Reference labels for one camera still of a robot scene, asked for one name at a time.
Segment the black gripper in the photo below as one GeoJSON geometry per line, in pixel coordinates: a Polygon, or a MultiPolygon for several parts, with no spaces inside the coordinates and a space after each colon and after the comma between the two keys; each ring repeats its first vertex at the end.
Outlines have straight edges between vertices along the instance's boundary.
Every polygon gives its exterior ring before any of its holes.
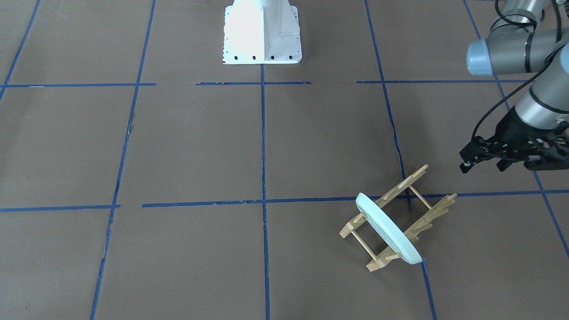
{"type": "MultiPolygon", "coordinates": [[[[488,140],[488,152],[510,161],[525,160],[528,156],[539,155],[533,141],[546,133],[546,129],[535,128],[524,122],[514,107],[496,125],[495,134],[488,140]]],[[[483,153],[483,147],[486,147],[484,138],[475,136],[461,149],[460,168],[463,174],[468,173],[476,164],[489,160],[489,156],[483,153]]]]}

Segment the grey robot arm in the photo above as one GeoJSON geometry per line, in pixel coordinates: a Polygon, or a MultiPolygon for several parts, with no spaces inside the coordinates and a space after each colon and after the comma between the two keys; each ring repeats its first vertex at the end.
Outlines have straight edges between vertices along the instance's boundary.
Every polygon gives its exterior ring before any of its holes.
{"type": "Polygon", "coordinates": [[[497,18],[487,38],[472,42],[467,50],[467,69],[476,76],[527,74],[529,86],[523,97],[496,125],[488,139],[477,135],[461,150],[461,171],[498,159],[503,172],[522,162],[533,172],[566,170],[568,151],[568,29],[561,26],[556,3],[557,26],[538,30],[544,0],[506,0],[495,4],[497,18]]]}

